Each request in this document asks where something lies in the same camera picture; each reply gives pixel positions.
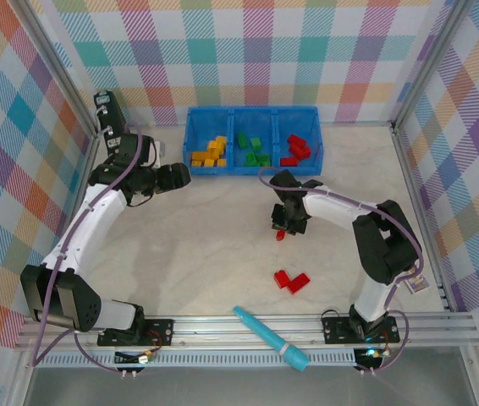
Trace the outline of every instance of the metal rail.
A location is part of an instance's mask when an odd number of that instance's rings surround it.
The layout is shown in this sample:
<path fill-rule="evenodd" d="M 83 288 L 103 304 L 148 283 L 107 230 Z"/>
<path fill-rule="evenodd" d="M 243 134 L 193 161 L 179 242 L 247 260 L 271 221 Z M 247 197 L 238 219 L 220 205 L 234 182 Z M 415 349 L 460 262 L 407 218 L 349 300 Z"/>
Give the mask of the metal rail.
<path fill-rule="evenodd" d="M 479 333 L 469 313 L 410 313 L 409 347 L 460 347 L 479 345 Z M 262 350 L 267 345 L 251 330 L 245 327 L 235 316 L 163 316 L 174 319 L 173 340 L 170 350 Z M 332 344 L 326 345 L 322 335 L 319 315 L 259 315 L 257 317 L 289 343 L 299 348 L 366 348 L 368 344 Z M 402 332 L 405 324 L 397 319 Z M 32 348 L 38 333 L 39 324 L 27 320 L 19 336 L 16 350 Z M 48 345 L 63 329 L 49 326 L 42 345 Z M 82 344 L 90 349 L 109 349 L 115 347 L 97 347 L 98 332 L 79 335 Z M 68 336 L 60 342 L 55 351 L 76 349 L 74 338 Z M 121 348 L 123 351 L 140 351 L 142 347 Z"/>

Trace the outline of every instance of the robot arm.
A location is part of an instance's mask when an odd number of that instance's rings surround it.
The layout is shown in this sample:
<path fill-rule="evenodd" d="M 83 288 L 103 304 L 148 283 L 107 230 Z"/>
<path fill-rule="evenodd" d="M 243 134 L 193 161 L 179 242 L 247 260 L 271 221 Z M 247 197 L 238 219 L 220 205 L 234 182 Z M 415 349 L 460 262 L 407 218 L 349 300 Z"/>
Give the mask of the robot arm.
<path fill-rule="evenodd" d="M 355 233 L 360 262 L 367 278 L 360 296 L 350 306 L 350 327 L 362 340 L 377 334 L 388 313 L 388 296 L 395 278 L 409 271 L 418 259 L 413 245 L 391 222 L 373 211 L 326 194 L 331 190 L 316 180 L 301 184 L 289 171 L 282 171 L 270 180 L 270 184 L 323 191 L 276 190 L 283 204 L 273 208 L 273 228 L 293 235 L 304 233 L 307 220 L 320 217 Z M 416 239 L 396 202 L 386 200 L 380 205 L 366 203 L 366 206 L 376 207 L 390 215 Z"/>
<path fill-rule="evenodd" d="M 81 332 L 95 328 L 112 329 L 120 332 L 124 341 L 129 343 L 136 342 L 143 333 L 143 308 L 135 304 L 101 299 L 85 280 L 109 228 L 130 204 L 133 196 L 144 195 L 150 199 L 154 194 L 182 188 L 190 182 L 190 175 L 183 163 L 160 168 L 154 168 L 153 164 L 144 166 L 149 161 L 151 146 L 155 145 L 151 137 L 145 136 L 141 137 L 138 160 L 131 166 L 137 153 L 138 136 L 128 132 L 119 133 L 119 129 L 113 132 L 115 136 L 121 134 L 120 142 L 114 144 L 113 150 L 108 148 L 108 159 L 91 173 L 90 186 L 69 228 L 39 266 L 25 267 L 20 280 L 30 315 L 33 320 L 40 321 L 52 270 L 58 264 L 58 257 L 63 257 L 53 283 L 47 323 Z M 155 146 L 153 152 L 155 162 L 158 155 Z M 98 202 L 93 202 L 128 167 L 131 167 L 128 174 L 121 181 L 115 182 L 113 188 L 101 196 Z M 70 234 L 72 238 L 65 251 L 63 245 L 66 236 Z"/>

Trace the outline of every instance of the red block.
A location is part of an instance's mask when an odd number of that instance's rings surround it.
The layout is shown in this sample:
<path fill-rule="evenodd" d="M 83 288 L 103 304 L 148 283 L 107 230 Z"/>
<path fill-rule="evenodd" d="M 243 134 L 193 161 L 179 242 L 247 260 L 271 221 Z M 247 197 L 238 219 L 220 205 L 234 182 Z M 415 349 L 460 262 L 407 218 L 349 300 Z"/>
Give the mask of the red block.
<path fill-rule="evenodd" d="M 291 134 L 287 141 L 289 142 L 289 144 L 296 144 L 300 148 L 303 148 L 307 144 L 307 141 L 305 141 L 303 138 L 299 137 L 296 134 Z"/>
<path fill-rule="evenodd" d="M 289 275 L 287 275 L 287 272 L 284 269 L 279 270 L 279 272 L 275 272 L 273 274 L 273 279 L 275 279 L 275 282 L 277 282 L 277 286 L 279 286 L 279 289 L 288 286 L 288 284 L 290 283 Z"/>
<path fill-rule="evenodd" d="M 284 230 L 279 230 L 279 231 L 277 231 L 277 234 L 275 234 L 275 239 L 277 241 L 283 241 L 284 240 L 284 235 L 285 235 Z"/>
<path fill-rule="evenodd" d="M 304 148 L 299 148 L 296 144 L 290 144 L 289 151 L 299 161 L 301 161 L 302 159 L 306 159 L 311 155 L 311 149 L 308 146 Z"/>
<path fill-rule="evenodd" d="M 295 156 L 288 156 L 286 158 L 281 158 L 281 166 L 282 167 L 297 167 L 298 160 Z"/>
<path fill-rule="evenodd" d="M 287 288 L 292 294 L 295 294 L 310 281 L 311 279 L 309 279 L 309 277 L 302 272 L 300 275 L 298 275 L 297 277 L 295 277 L 293 280 L 289 282 L 289 284 L 287 285 Z"/>
<path fill-rule="evenodd" d="M 304 146 L 302 151 L 304 152 L 304 159 L 307 159 L 311 156 L 311 148 L 308 145 Z"/>

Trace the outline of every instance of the white tabletop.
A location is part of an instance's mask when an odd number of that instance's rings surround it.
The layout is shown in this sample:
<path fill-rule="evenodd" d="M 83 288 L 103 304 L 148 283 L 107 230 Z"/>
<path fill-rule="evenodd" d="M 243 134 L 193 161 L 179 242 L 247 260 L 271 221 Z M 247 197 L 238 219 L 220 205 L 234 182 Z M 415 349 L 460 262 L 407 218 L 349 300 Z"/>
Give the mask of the white tabletop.
<path fill-rule="evenodd" d="M 144 133 L 166 144 L 162 163 L 181 162 L 184 127 Z M 317 178 L 357 200 L 396 200 L 420 238 L 388 129 L 325 127 L 322 135 Z M 226 315 L 236 305 L 256 314 L 347 312 L 366 278 L 353 233 L 312 218 L 304 235 L 278 242 L 270 218 L 275 203 L 256 177 L 193 177 L 187 187 L 119 215 L 89 283 L 103 298 L 143 305 L 147 315 Z M 418 294 L 401 286 L 392 308 L 443 309 L 426 262 L 432 286 Z M 279 269 L 291 277 L 305 272 L 311 282 L 293 296 L 274 282 Z"/>

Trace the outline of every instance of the blue pen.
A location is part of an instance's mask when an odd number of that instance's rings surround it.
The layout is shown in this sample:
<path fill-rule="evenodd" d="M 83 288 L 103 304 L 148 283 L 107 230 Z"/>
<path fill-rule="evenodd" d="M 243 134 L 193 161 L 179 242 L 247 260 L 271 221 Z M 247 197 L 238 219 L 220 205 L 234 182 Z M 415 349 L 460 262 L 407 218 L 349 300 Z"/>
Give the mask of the blue pen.
<path fill-rule="evenodd" d="M 304 370 L 309 364 L 309 357 L 297 347 L 287 343 L 275 332 L 270 330 L 264 323 L 256 319 L 251 313 L 239 306 L 234 307 L 234 313 L 248 326 L 258 337 L 264 340 L 270 347 L 277 351 L 287 363 L 296 370 Z"/>

